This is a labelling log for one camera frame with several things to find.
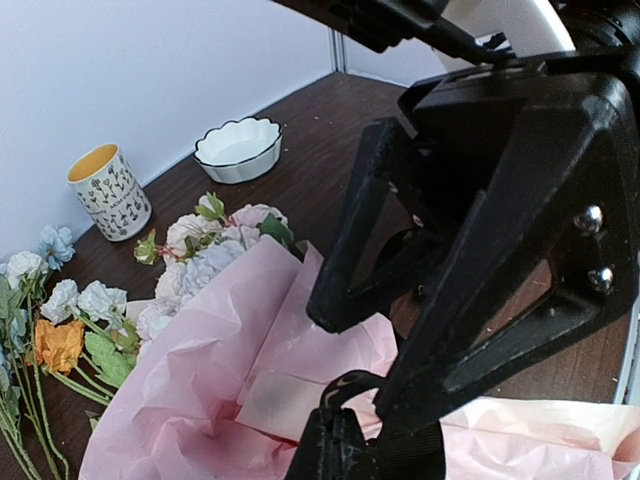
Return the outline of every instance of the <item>wood grain surface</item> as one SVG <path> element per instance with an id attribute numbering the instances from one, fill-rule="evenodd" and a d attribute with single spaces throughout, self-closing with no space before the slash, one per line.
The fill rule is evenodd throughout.
<path id="1" fill-rule="evenodd" d="M 297 239 L 308 239 L 320 252 L 327 254 L 360 133 L 377 117 L 399 115 L 396 100 L 401 92 L 402 89 L 396 86 L 333 74 L 276 103 L 259 114 L 284 126 L 282 157 L 273 171 L 243 185 L 222 186 L 210 180 L 192 158 L 187 158 L 145 189 L 154 214 L 137 238 L 156 228 L 160 240 L 164 240 L 164 233 L 171 223 L 180 215 L 191 213 L 198 198 L 206 191 L 216 191 L 229 212 L 247 203 L 268 203 L 278 207 L 289 217 Z M 129 158 L 129 161 L 135 170 L 135 158 Z M 408 225 L 408 215 L 395 200 L 390 200 L 365 253 L 365 266 L 372 265 L 379 249 L 393 233 Z M 153 297 L 163 265 L 137 264 L 133 258 L 135 240 L 112 244 L 92 228 L 78 241 L 76 257 L 65 266 L 58 279 L 73 278 L 81 288 L 100 279 L 108 286 L 127 290 L 131 300 Z M 531 303 L 544 291 L 547 281 L 548 272 L 539 269 L 505 306 L 493 328 L 499 328 Z M 394 305 L 394 322 L 401 331 L 410 329 L 416 314 L 417 307 L 408 296 Z M 618 321 L 515 376 L 493 394 L 526 399 L 611 401 L 627 327 L 628 318 Z M 85 411 L 100 412 L 101 407 L 68 391 L 53 379 L 45 379 L 44 384 L 54 436 L 68 455 L 74 469 L 73 478 L 76 478 L 91 433 Z M 25 437 L 36 464 L 45 471 L 43 455 L 28 428 L 25 428 Z M 10 451 L 1 442 L 0 464 L 4 466 L 0 478 L 23 478 Z"/>

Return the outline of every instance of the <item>bowl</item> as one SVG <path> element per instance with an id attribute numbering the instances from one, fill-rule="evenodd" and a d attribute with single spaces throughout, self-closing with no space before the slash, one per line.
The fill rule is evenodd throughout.
<path id="1" fill-rule="evenodd" d="M 268 118 L 245 118 L 209 130 L 196 142 L 196 161 L 219 183 L 247 182 L 280 158 L 282 128 Z"/>

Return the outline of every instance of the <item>screw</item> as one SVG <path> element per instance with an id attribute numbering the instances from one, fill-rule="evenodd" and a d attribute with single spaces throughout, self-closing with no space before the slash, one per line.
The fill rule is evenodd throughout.
<path id="1" fill-rule="evenodd" d="M 602 270 L 591 270 L 589 281 L 596 291 L 607 292 L 613 285 L 613 271 L 608 267 Z"/>
<path id="2" fill-rule="evenodd" d="M 602 209 L 597 205 L 591 205 L 580 215 L 574 217 L 573 224 L 584 233 L 593 235 L 600 231 L 603 221 Z"/>

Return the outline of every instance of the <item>ceramic cup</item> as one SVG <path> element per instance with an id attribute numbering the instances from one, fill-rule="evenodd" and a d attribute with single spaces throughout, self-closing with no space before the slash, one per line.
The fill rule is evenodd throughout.
<path id="1" fill-rule="evenodd" d="M 103 145 L 87 153 L 71 168 L 67 182 L 111 242 L 133 237 L 151 217 L 151 204 L 118 145 Z"/>

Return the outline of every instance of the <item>wrapping paper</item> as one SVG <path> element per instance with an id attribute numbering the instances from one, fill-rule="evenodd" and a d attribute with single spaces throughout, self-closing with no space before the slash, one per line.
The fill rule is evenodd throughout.
<path id="1" fill-rule="evenodd" d="M 321 262 L 310 247 L 302 265 L 265 237 L 218 275 L 120 388 L 89 440 L 80 478 L 283 478 L 295 443 L 236 421 L 257 375 L 316 383 L 354 368 L 384 375 L 397 353 L 382 315 L 340 336 L 305 315 Z"/>
<path id="2" fill-rule="evenodd" d="M 194 297 L 92 435 L 82 480 L 276 480 L 323 386 L 396 355 L 388 320 L 337 336 L 304 309 L 322 259 L 269 238 Z M 372 393 L 350 406 L 367 436 Z M 640 461 L 634 407 L 482 398 L 443 419 L 448 480 L 619 480 Z"/>

